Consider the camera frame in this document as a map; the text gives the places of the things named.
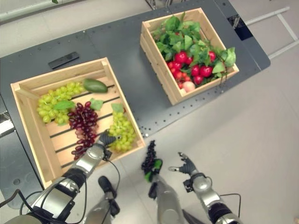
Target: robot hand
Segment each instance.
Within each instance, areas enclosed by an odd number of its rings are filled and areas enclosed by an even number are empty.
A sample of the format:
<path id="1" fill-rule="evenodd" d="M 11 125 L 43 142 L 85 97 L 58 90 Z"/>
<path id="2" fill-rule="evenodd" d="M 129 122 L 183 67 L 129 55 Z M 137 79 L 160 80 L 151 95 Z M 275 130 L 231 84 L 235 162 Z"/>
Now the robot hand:
<path id="1" fill-rule="evenodd" d="M 189 174 L 190 176 L 198 173 L 194 163 L 188 158 L 188 156 L 180 152 L 178 153 L 178 155 L 182 157 L 181 160 L 184 161 L 184 164 L 181 167 L 169 167 L 168 169 L 170 171 L 181 172 L 184 174 Z"/>
<path id="2" fill-rule="evenodd" d="M 100 161 L 110 158 L 112 153 L 107 150 L 107 146 L 115 140 L 116 137 L 108 135 L 108 130 L 102 133 L 93 146 L 88 148 L 66 173 L 40 193 L 31 205 L 30 213 L 15 217 L 6 224 L 65 223 L 64 221 L 75 205 L 73 199 L 82 185 L 86 184 L 87 178 Z"/>
<path id="3" fill-rule="evenodd" d="M 231 212 L 220 196 L 212 189 L 212 181 L 198 172 L 194 163 L 184 153 L 178 153 L 184 162 L 181 167 L 169 167 L 170 171 L 189 174 L 190 179 L 184 181 L 187 192 L 194 191 L 200 200 L 208 218 L 213 224 L 242 224 L 241 220 Z"/>

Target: tile floor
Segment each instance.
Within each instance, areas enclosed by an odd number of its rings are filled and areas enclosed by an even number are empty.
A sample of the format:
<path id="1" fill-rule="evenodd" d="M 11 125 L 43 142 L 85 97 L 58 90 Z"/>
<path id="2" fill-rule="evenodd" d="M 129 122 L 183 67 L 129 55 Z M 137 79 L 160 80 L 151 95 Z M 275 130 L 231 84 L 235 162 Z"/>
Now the tile floor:
<path id="1" fill-rule="evenodd" d="M 231 0 L 231 3 L 245 21 L 290 6 L 290 11 L 283 16 L 299 36 L 298 0 Z M 0 0 L 0 7 L 4 5 L 12 7 Z M 0 26 L 0 57 L 149 10 L 142 0 L 86 0 L 35 14 Z M 253 24 L 250 29 L 267 54 L 292 41 L 276 17 Z M 299 216 L 298 58 L 299 45 L 274 58 L 268 69 L 146 139 L 147 143 L 152 139 L 157 141 L 157 154 L 164 160 L 161 175 L 177 191 L 182 208 L 209 223 L 198 200 L 183 188 L 182 181 L 187 176 L 170 175 L 166 169 L 180 164 L 177 151 L 192 157 L 198 169 L 212 177 L 214 189 L 220 194 L 238 192 L 242 195 L 244 223 L 292 224 L 294 217 Z M 197 138 L 185 135 L 186 131 L 195 132 Z M 116 162 L 121 172 L 117 198 L 121 213 L 114 224 L 156 223 L 156 203 L 147 197 L 150 186 L 143 178 L 140 164 L 132 162 L 142 161 L 144 155 L 145 149 L 142 149 Z M 116 171 L 111 165 L 96 170 L 87 182 L 87 209 L 102 196 L 97 178 L 103 174 L 117 183 Z M 77 205 L 68 222 L 80 218 L 83 200 L 82 193 L 75 200 Z M 233 196 L 225 200 L 237 212 L 238 200 Z M 3 207 L 0 223 L 16 215 L 18 211 Z"/>

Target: red grapes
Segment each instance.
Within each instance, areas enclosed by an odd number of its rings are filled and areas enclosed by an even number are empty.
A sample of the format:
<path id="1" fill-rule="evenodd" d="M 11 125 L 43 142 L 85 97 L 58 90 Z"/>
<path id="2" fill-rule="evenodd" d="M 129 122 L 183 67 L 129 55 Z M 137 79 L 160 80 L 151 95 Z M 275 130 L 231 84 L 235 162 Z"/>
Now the red grapes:
<path id="1" fill-rule="evenodd" d="M 77 103 L 75 109 L 72 109 L 68 113 L 71 129 L 76 129 L 75 133 L 78 146 L 71 153 L 75 155 L 74 160 L 79 159 L 86 150 L 93 145 L 95 138 L 97 137 L 98 125 L 97 113 L 94 109 L 90 108 L 91 102 L 87 101 L 83 106 L 81 103 Z"/>

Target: remote control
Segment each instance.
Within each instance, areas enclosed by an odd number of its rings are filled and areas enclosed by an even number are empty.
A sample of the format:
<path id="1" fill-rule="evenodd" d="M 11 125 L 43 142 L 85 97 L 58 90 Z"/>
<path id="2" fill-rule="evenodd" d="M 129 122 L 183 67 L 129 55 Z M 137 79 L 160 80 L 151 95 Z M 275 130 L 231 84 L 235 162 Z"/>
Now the remote control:
<path id="1" fill-rule="evenodd" d="M 59 67 L 59 66 L 61 66 L 63 64 L 71 62 L 71 61 L 73 61 L 73 60 L 75 60 L 77 58 L 79 58 L 79 54 L 74 51 L 74 52 L 72 52 L 72 53 L 70 53 L 68 55 L 65 55 L 63 57 L 60 57 L 60 58 L 52 61 L 52 62 L 49 62 L 49 66 L 50 66 L 50 68 L 55 69 L 55 68 L 57 68 L 57 67 Z"/>

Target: table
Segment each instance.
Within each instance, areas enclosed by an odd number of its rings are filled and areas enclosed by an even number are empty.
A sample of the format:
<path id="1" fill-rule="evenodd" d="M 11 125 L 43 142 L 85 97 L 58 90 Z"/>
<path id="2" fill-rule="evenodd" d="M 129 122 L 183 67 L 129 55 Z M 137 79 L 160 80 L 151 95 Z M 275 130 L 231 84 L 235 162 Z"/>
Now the table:
<path id="1" fill-rule="evenodd" d="M 171 106 L 140 47 L 141 22 L 199 7 L 203 8 L 224 45 L 227 48 L 235 46 L 240 72 L 221 86 Z M 192 0 L 93 27 L 2 58 L 0 94 L 33 169 L 37 171 L 10 83 L 52 71 L 48 62 L 73 51 L 78 52 L 80 58 L 58 69 L 108 57 L 142 135 L 148 137 L 270 65 L 267 55 L 242 20 L 233 29 L 230 22 L 233 24 L 235 18 L 239 18 L 238 13 L 228 0 Z M 142 91 L 132 88 L 132 84 Z M 10 173 L 18 176 L 17 169 Z"/>

